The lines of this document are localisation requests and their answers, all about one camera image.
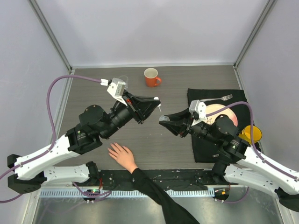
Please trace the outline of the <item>black sleeved forearm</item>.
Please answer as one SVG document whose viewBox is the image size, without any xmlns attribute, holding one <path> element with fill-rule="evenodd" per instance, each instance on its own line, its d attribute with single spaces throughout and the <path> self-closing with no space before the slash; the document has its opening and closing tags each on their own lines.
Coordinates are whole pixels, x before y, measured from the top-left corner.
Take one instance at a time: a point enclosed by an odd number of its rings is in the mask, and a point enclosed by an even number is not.
<svg viewBox="0 0 299 224">
<path fill-rule="evenodd" d="M 162 206 L 167 224 L 197 224 L 197 219 L 185 208 L 176 203 L 161 187 L 154 183 L 141 169 L 136 168 L 131 179 L 136 190 L 146 194 Z"/>
</svg>

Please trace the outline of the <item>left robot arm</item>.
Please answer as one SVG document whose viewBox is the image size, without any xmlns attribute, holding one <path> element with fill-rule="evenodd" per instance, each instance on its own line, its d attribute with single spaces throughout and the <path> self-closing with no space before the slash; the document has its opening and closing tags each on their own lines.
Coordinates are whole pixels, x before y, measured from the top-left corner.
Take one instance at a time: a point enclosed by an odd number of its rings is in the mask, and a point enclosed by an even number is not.
<svg viewBox="0 0 299 224">
<path fill-rule="evenodd" d="M 19 194 L 27 194 L 46 184 L 97 185 L 100 173 L 94 162 L 74 167 L 57 167 L 56 164 L 99 148 L 102 140 L 109 139 L 132 119 L 142 124 L 161 104 L 158 97 L 139 97 L 127 91 L 123 99 L 123 103 L 115 102 L 110 113 L 99 105 L 89 106 L 80 114 L 79 124 L 53 145 L 26 156 L 8 156 L 7 165 L 14 171 L 7 178 L 8 187 Z"/>
</svg>

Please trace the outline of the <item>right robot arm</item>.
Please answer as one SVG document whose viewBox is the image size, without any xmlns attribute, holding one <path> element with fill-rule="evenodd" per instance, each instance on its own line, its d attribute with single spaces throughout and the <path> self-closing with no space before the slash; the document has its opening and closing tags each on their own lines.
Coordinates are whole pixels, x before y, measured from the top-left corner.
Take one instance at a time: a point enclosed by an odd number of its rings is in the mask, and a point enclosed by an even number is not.
<svg viewBox="0 0 299 224">
<path fill-rule="evenodd" d="M 159 124 L 181 138 L 190 134 L 217 146 L 211 179 L 216 184 L 236 183 L 262 191 L 286 208 L 299 210 L 299 174 L 256 151 L 238 137 L 238 128 L 226 115 L 213 124 L 196 120 L 189 112 L 162 115 Z"/>
</svg>

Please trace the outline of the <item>person's bare hand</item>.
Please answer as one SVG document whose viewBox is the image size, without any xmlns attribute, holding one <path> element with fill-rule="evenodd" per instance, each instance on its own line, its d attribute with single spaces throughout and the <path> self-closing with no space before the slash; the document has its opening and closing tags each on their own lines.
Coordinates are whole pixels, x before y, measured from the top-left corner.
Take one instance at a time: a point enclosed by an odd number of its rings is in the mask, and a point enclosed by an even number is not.
<svg viewBox="0 0 299 224">
<path fill-rule="evenodd" d="M 122 147 L 118 143 L 111 143 L 108 148 L 108 154 L 119 165 L 125 168 L 130 174 L 132 174 L 138 166 L 135 163 L 132 152 L 127 147 Z"/>
</svg>

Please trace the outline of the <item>pink plate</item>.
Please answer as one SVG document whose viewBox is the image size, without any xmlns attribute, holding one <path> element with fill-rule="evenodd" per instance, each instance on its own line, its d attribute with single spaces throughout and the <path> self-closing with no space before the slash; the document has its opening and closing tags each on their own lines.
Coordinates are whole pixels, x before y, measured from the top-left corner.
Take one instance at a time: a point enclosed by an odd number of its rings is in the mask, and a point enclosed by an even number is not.
<svg viewBox="0 0 299 224">
<path fill-rule="evenodd" d="M 208 105 L 206 107 L 206 114 L 210 114 L 210 113 L 212 113 L 214 111 L 218 111 L 218 110 L 220 110 L 220 109 L 222 109 L 224 107 L 225 106 L 221 105 L 221 104 L 211 104 L 211 105 Z M 234 125 L 238 126 L 237 116 L 236 116 L 236 114 L 230 108 L 228 108 L 228 109 L 226 109 L 226 110 L 224 110 L 224 111 L 222 111 L 220 113 L 217 113 L 217 114 L 215 114 L 213 116 L 207 117 L 207 120 L 205 121 L 205 123 L 207 123 L 209 125 L 213 124 L 215 122 L 216 118 L 219 115 L 221 115 L 221 114 L 227 115 L 233 121 Z"/>
</svg>

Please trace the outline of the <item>clear plastic cup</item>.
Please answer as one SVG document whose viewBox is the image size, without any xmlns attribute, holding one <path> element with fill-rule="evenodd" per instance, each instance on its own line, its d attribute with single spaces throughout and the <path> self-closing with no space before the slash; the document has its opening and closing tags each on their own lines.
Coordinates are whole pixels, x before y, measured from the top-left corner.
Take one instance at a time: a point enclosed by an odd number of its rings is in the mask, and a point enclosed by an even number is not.
<svg viewBox="0 0 299 224">
<path fill-rule="evenodd" d="M 127 76 L 120 76 L 120 80 L 122 80 L 125 83 L 125 89 L 128 88 L 128 77 Z"/>
</svg>

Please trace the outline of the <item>orange ceramic mug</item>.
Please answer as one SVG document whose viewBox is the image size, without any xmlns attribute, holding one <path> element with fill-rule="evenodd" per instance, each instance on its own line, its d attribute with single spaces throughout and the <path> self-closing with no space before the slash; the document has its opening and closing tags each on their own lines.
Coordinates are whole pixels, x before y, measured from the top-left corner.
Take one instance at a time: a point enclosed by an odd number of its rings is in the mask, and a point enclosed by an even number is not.
<svg viewBox="0 0 299 224">
<path fill-rule="evenodd" d="M 162 83 L 155 68 L 147 68 L 144 71 L 145 83 L 148 87 L 156 87 Z"/>
</svg>

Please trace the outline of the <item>black cloth mat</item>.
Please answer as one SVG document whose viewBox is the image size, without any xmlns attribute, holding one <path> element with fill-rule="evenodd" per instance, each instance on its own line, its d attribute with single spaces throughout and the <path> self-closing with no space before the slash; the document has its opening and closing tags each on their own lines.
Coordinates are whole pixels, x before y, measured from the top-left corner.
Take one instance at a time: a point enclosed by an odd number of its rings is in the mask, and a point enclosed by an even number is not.
<svg viewBox="0 0 299 224">
<path fill-rule="evenodd" d="M 206 105 L 221 104 L 227 106 L 234 102 L 247 101 L 243 90 L 234 90 L 234 89 L 228 89 L 228 90 L 188 89 L 187 100 L 188 103 L 190 104 L 193 100 L 197 100 L 197 99 L 201 100 L 206 98 L 220 98 L 229 94 L 233 95 L 232 99 L 229 99 L 227 101 L 222 101 L 222 100 L 208 101 L 206 102 Z M 250 114 L 247 106 L 236 105 L 231 107 L 231 110 L 237 116 L 238 119 L 237 127 L 239 128 L 240 131 L 242 131 L 246 126 L 250 125 Z M 213 143 L 192 136 L 192 149 L 193 149 L 195 162 L 200 162 L 200 163 L 215 162 L 215 158 L 213 158 L 212 155 L 214 155 L 218 151 L 218 148 Z"/>
</svg>

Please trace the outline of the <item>silver metal fork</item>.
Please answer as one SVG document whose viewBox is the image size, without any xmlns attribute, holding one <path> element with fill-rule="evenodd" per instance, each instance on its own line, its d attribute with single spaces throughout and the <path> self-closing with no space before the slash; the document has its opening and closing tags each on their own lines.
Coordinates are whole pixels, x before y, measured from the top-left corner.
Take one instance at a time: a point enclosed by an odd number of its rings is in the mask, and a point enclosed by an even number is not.
<svg viewBox="0 0 299 224">
<path fill-rule="evenodd" d="M 215 100 L 227 101 L 227 100 L 232 99 L 232 98 L 233 98 L 233 95 L 229 94 L 229 95 L 226 95 L 226 96 L 223 96 L 223 97 L 220 97 L 220 98 L 206 98 L 206 99 L 201 99 L 200 101 L 201 102 L 208 102 L 208 101 L 215 101 Z"/>
</svg>

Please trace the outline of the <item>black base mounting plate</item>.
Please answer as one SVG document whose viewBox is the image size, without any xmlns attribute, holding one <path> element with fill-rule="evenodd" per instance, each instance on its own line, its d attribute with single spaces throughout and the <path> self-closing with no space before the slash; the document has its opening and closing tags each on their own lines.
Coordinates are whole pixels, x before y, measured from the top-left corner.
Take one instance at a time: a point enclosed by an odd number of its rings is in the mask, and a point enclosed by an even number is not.
<svg viewBox="0 0 299 224">
<path fill-rule="evenodd" d="M 193 186 L 228 185 L 223 177 L 217 177 L 210 169 L 146 169 L 147 177 L 164 189 L 185 189 Z M 131 190 L 132 176 L 126 170 L 92 171 L 88 179 L 78 186 L 102 186 L 108 190 Z"/>
</svg>

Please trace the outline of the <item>yellow plastic cup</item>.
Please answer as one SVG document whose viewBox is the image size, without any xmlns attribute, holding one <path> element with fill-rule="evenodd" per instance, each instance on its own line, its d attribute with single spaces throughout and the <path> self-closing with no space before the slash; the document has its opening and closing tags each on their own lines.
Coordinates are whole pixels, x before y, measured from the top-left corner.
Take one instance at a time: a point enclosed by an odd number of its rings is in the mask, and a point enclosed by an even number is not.
<svg viewBox="0 0 299 224">
<path fill-rule="evenodd" d="M 238 135 L 241 139 L 247 141 L 248 143 L 252 143 L 251 141 L 251 126 L 248 125 L 246 126 Z M 261 132 L 261 130 L 256 127 L 253 126 L 253 142 L 256 143 L 258 142 L 261 138 L 262 138 L 263 134 Z"/>
</svg>

